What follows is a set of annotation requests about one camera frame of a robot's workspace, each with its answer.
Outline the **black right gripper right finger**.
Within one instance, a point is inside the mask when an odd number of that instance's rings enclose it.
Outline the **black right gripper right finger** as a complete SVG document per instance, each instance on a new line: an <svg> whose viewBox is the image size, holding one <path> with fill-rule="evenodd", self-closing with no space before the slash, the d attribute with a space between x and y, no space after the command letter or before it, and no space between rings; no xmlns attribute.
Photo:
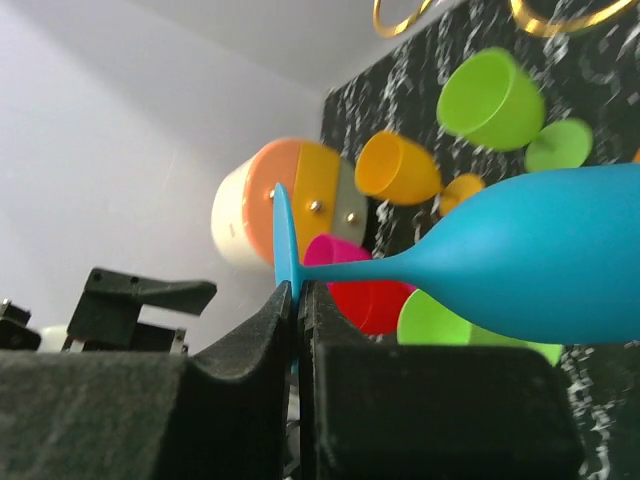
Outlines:
<svg viewBox="0 0 640 480"><path fill-rule="evenodd" d="M584 461L541 354L375 343L320 282L300 296L299 380L305 479L575 479Z"/></svg>

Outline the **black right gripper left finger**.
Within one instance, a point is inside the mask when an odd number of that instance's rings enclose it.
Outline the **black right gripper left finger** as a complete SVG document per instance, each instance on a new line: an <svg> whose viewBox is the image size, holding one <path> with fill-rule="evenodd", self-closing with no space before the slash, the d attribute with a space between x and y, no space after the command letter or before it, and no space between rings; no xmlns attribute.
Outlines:
<svg viewBox="0 0 640 480"><path fill-rule="evenodd" d="M279 479L290 367L287 284L193 356L1 355L5 479Z"/></svg>

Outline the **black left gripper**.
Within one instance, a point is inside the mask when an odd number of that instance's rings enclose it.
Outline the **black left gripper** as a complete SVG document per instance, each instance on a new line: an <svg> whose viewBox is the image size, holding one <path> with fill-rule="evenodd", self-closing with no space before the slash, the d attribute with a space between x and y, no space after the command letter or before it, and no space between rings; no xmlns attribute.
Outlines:
<svg viewBox="0 0 640 480"><path fill-rule="evenodd" d="M33 329L30 311L3 300L1 348L40 353L186 353L185 329L141 323L141 310L151 306L199 316L216 293L217 285L209 281L161 281L94 268L66 325Z"/></svg>

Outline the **red plastic wine glass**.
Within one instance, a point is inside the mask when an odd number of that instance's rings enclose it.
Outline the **red plastic wine glass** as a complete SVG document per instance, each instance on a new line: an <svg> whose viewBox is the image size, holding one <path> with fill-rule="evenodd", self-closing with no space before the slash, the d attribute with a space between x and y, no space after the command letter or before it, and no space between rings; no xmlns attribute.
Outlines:
<svg viewBox="0 0 640 480"><path fill-rule="evenodd" d="M394 333L402 307L416 290L388 280L333 282L327 287L340 313L366 335Z"/></svg>

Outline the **green wine glass front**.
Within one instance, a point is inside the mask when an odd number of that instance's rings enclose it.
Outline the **green wine glass front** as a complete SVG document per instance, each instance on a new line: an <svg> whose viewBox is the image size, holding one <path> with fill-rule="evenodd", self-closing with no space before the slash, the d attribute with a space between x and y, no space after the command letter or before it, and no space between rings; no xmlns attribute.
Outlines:
<svg viewBox="0 0 640 480"><path fill-rule="evenodd" d="M401 345L502 346L528 348L543 355L555 366L564 347L505 337L485 330L450 311L422 290L406 300L396 330Z"/></svg>

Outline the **green wine glass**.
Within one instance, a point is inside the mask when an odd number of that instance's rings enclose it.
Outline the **green wine glass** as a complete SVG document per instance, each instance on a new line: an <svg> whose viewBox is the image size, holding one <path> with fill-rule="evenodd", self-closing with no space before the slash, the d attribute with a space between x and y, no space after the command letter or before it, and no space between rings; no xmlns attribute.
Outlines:
<svg viewBox="0 0 640 480"><path fill-rule="evenodd" d="M485 330L450 311L422 290L406 300L396 330L401 345L502 346L528 348L543 355L555 366L564 347L505 337Z"/></svg>
<svg viewBox="0 0 640 480"><path fill-rule="evenodd" d="M499 47L479 51L453 72L436 107L440 127L496 152L524 149L528 173L578 168L593 147L586 121L547 121L545 98L513 55Z"/></svg>

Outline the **blue plastic wine glass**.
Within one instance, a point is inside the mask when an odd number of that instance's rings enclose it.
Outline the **blue plastic wine glass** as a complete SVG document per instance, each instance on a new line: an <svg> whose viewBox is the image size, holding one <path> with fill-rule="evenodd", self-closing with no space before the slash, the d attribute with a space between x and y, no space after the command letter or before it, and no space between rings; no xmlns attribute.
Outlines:
<svg viewBox="0 0 640 480"><path fill-rule="evenodd" d="M493 184L385 258L306 267L294 234L277 282L395 280L486 330L551 344L639 337L639 167L596 165Z"/></svg>

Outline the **pink plastic wine glass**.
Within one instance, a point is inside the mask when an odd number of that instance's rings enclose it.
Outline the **pink plastic wine glass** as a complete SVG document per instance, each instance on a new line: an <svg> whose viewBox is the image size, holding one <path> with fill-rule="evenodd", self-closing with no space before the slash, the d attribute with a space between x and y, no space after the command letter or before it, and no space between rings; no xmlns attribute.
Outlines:
<svg viewBox="0 0 640 480"><path fill-rule="evenodd" d="M318 266L371 259L371 253L360 245L330 234L320 234L309 243L303 265Z"/></svg>

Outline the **orange plastic wine glass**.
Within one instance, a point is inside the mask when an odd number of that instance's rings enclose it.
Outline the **orange plastic wine glass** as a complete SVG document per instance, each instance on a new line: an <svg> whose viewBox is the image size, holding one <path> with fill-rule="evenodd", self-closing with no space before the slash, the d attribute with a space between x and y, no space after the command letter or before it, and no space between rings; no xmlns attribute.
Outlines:
<svg viewBox="0 0 640 480"><path fill-rule="evenodd" d="M390 131L374 134L361 150L355 166L355 185L366 196L400 206L438 197L442 216L486 187L474 173L461 174L445 184L431 153Z"/></svg>

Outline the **green wine glass near rack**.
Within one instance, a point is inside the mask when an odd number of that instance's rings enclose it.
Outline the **green wine glass near rack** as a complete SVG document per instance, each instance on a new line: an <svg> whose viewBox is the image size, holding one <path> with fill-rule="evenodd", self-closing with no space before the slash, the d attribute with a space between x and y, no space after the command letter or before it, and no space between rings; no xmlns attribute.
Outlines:
<svg viewBox="0 0 640 480"><path fill-rule="evenodd" d="M453 72L436 107L440 127L496 152L524 149L528 173L578 168L593 147L586 121L547 121L545 98L513 55L499 47L479 51Z"/></svg>

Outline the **white cylinder with coloured lid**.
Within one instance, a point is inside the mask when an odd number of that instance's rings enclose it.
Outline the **white cylinder with coloured lid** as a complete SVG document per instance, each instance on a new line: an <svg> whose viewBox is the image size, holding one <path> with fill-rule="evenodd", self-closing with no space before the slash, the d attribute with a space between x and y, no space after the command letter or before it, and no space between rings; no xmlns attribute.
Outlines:
<svg viewBox="0 0 640 480"><path fill-rule="evenodd" d="M301 138L267 143L221 182L211 233L221 256L239 268L271 269L292 234L300 258L319 236L363 243L368 200L355 167L334 149Z"/></svg>

